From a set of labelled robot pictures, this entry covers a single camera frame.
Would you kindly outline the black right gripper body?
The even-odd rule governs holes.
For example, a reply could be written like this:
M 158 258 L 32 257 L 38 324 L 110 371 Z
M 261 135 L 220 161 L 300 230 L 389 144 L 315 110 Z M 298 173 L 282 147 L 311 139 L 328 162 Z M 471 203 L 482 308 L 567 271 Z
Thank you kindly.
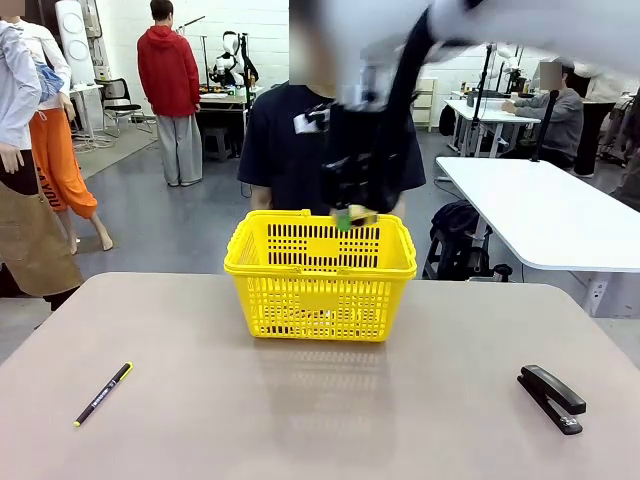
M 333 104 L 325 152 L 321 194 L 330 207 L 366 208 L 370 197 L 399 198 L 401 118 L 394 112 Z

